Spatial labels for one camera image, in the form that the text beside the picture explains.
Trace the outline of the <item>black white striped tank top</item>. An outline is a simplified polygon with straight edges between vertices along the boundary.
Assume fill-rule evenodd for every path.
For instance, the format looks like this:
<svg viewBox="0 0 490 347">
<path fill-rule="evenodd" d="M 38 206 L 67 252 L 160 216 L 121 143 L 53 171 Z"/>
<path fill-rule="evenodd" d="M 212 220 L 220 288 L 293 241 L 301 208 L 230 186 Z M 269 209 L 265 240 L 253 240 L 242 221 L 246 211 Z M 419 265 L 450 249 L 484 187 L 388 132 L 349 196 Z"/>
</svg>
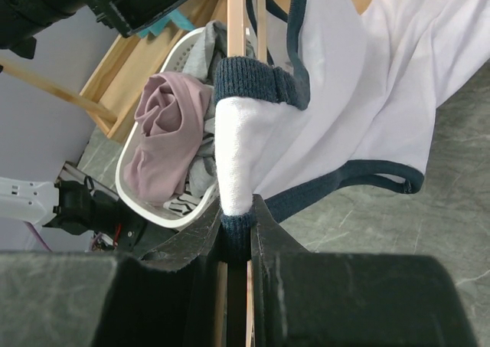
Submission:
<svg viewBox="0 0 490 347">
<path fill-rule="evenodd" d="M 190 182 L 185 181 L 185 189 L 181 195 L 172 197 L 163 204 L 163 208 L 179 217 L 190 214 L 200 204 L 203 196 L 195 196 L 191 192 Z"/>
</svg>

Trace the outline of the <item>mauve tank top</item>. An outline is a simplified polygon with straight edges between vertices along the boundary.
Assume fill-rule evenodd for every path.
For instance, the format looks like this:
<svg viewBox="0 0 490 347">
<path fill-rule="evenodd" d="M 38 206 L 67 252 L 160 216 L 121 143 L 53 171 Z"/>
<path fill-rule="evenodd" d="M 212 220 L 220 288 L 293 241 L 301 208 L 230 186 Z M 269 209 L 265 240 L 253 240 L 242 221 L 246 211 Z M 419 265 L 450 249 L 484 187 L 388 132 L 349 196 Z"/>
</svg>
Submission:
<svg viewBox="0 0 490 347">
<path fill-rule="evenodd" d="M 123 173 L 137 198 L 160 205 L 184 193 L 211 95 L 209 86 L 188 74 L 149 78 L 135 111 L 138 144 Z"/>
</svg>

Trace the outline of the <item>grey tank top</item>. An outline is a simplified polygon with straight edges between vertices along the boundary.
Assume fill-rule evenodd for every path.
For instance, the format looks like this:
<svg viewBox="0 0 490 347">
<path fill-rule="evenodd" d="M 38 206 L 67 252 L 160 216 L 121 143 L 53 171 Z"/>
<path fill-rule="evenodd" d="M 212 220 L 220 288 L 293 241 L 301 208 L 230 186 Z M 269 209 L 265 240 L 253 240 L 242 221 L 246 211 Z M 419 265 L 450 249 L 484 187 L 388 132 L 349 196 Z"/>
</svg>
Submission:
<svg viewBox="0 0 490 347">
<path fill-rule="evenodd" d="M 227 26 L 220 21 L 211 21 L 198 36 L 184 66 L 184 72 L 214 88 L 218 63 L 227 56 Z M 204 114 L 204 133 L 201 146 L 188 172 L 188 187 L 192 196 L 200 198 L 216 181 L 214 159 L 215 105 L 210 100 Z"/>
</svg>

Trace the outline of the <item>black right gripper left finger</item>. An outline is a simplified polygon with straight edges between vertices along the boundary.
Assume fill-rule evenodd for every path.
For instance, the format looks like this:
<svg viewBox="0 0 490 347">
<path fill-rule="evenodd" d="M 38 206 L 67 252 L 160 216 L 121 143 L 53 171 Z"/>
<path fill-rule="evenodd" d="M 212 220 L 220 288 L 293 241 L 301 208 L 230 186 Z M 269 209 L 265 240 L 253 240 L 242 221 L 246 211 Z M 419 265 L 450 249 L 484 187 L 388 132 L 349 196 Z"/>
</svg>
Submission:
<svg viewBox="0 0 490 347">
<path fill-rule="evenodd" d="M 220 209 L 165 243 L 121 253 L 4 252 L 3 346 L 216 346 Z"/>
</svg>

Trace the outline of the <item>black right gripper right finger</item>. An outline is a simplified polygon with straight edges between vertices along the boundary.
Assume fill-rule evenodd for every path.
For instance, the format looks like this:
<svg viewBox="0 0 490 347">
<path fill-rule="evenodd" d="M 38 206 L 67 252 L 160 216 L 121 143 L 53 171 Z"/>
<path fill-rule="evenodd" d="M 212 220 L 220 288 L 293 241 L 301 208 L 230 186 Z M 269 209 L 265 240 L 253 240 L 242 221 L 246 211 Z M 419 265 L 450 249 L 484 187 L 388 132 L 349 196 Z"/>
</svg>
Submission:
<svg viewBox="0 0 490 347">
<path fill-rule="evenodd" d="M 258 346 L 475 346 L 446 268 L 434 257 L 313 253 L 259 196 L 251 231 Z"/>
</svg>

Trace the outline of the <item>white navy trimmed tank top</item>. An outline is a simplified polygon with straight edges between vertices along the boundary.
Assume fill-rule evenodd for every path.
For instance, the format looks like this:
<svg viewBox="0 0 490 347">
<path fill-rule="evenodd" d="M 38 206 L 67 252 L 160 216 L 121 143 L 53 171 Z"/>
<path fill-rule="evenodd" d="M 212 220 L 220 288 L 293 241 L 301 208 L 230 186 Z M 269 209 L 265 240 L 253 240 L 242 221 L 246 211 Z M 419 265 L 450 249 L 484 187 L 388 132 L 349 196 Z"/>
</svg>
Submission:
<svg viewBox="0 0 490 347">
<path fill-rule="evenodd" d="M 284 221 L 352 185 L 418 192 L 437 107 L 489 57 L 489 0 L 291 0 L 269 24 L 272 64 L 216 69 L 229 264 L 250 258 L 254 195 Z"/>
</svg>

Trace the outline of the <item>beige wooden hanger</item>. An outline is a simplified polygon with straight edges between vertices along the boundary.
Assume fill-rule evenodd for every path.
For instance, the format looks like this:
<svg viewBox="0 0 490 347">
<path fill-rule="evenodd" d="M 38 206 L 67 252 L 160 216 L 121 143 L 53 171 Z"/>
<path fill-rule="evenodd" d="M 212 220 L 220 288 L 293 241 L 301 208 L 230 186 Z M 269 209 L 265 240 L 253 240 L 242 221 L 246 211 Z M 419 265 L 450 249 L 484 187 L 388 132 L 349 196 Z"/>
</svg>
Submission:
<svg viewBox="0 0 490 347">
<path fill-rule="evenodd" d="M 227 0 L 227 56 L 247 54 L 246 0 Z M 253 265 L 225 266 L 224 334 L 226 346 L 253 346 Z"/>
</svg>

